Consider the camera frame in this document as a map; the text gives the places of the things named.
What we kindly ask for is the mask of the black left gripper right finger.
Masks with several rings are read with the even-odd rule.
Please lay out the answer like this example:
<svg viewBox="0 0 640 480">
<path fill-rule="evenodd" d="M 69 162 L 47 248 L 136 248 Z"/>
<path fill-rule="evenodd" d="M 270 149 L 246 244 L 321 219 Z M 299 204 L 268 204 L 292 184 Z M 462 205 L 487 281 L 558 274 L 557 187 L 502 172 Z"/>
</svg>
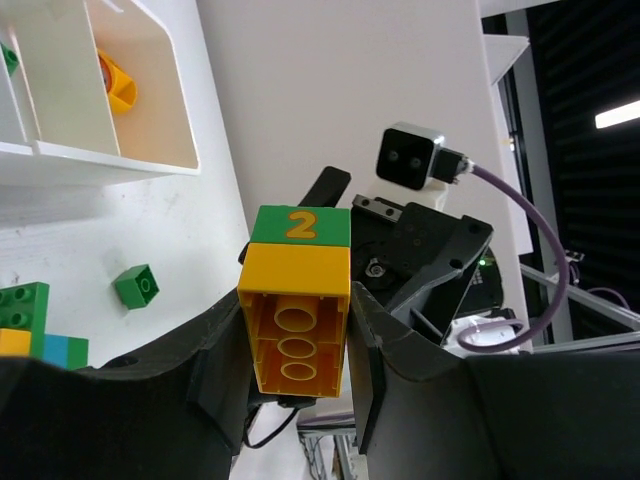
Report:
<svg viewBox="0 0 640 480">
<path fill-rule="evenodd" d="M 635 479 L 633 352 L 457 357 L 352 286 L 356 437 L 373 479 Z"/>
</svg>

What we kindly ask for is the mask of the long yellow lego brick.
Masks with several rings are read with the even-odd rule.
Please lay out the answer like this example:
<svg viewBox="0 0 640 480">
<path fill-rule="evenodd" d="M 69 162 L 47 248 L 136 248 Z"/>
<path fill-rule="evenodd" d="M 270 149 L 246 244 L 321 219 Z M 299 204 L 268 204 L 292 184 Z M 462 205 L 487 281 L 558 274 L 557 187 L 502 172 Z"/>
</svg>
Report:
<svg viewBox="0 0 640 480">
<path fill-rule="evenodd" d="M 251 243 L 237 293 L 259 391 L 339 397 L 351 294 L 350 249 Z"/>
</svg>

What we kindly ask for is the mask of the green lego plate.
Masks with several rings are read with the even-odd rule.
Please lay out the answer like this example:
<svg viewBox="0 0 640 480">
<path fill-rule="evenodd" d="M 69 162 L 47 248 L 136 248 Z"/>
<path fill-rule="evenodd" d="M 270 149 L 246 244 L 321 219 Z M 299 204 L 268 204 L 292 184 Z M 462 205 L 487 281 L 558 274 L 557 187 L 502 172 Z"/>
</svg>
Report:
<svg viewBox="0 0 640 480">
<path fill-rule="evenodd" d="M 7 46 L 5 43 L 1 43 L 1 50 L 4 56 L 8 75 L 12 76 L 20 66 L 18 55 L 11 47 Z"/>
</svg>

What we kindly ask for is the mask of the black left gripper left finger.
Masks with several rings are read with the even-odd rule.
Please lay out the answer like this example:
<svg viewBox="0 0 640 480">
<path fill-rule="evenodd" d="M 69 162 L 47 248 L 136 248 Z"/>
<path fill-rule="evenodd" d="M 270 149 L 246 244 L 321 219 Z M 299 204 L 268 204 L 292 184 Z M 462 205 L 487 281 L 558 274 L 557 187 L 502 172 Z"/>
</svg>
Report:
<svg viewBox="0 0 640 480">
<path fill-rule="evenodd" d="M 5 479 L 225 479 L 252 381 L 237 294 L 101 368 L 1 361 Z"/>
</svg>

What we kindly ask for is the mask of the green number two lego brick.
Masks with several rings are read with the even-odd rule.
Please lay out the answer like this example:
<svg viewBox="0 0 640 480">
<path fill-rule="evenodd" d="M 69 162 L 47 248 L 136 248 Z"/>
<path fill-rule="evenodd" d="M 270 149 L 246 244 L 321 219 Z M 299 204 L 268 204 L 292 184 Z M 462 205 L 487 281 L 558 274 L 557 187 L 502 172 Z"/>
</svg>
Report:
<svg viewBox="0 0 640 480">
<path fill-rule="evenodd" d="M 350 247 L 350 210 L 263 205 L 258 211 L 250 242 Z"/>
</svg>

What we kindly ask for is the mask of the yellow rounded lego brick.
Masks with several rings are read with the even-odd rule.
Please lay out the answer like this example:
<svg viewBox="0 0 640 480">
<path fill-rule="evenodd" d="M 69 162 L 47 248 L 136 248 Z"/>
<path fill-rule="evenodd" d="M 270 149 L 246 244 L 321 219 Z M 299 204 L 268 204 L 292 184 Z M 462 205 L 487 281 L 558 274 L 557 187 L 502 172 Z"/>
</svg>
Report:
<svg viewBox="0 0 640 480">
<path fill-rule="evenodd" d="M 103 50 L 98 49 L 97 53 L 111 111 L 125 114 L 137 101 L 137 85 Z"/>
</svg>

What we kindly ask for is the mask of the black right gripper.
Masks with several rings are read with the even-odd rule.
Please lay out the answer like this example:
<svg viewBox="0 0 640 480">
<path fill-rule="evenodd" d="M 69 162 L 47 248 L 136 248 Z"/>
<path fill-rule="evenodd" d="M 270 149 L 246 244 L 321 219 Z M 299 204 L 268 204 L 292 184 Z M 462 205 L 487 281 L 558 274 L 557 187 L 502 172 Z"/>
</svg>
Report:
<svg viewBox="0 0 640 480">
<path fill-rule="evenodd" d="M 334 208 L 350 182 L 349 172 L 326 166 L 297 207 Z M 358 195 L 351 208 L 351 279 L 394 318 L 439 344 L 493 233 L 466 215 Z"/>
</svg>

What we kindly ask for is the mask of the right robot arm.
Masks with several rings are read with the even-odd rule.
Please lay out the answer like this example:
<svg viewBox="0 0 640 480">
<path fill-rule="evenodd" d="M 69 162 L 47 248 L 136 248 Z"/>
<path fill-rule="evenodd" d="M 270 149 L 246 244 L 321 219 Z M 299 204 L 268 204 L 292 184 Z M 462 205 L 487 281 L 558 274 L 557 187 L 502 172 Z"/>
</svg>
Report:
<svg viewBox="0 0 640 480">
<path fill-rule="evenodd" d="M 351 225 L 351 276 L 394 318 L 428 340 L 449 345 L 464 319 L 513 315 L 504 300 L 499 268 L 488 247 L 492 229 L 477 219 L 455 218 L 409 202 L 355 197 L 350 210 L 336 204 L 351 176 L 325 168 L 296 207 L 261 207 L 250 243 L 241 254 L 238 284 L 247 330 L 287 299 L 340 299 L 345 279 L 328 246 L 287 239 L 282 218 L 312 213 L 327 225 Z"/>
</svg>

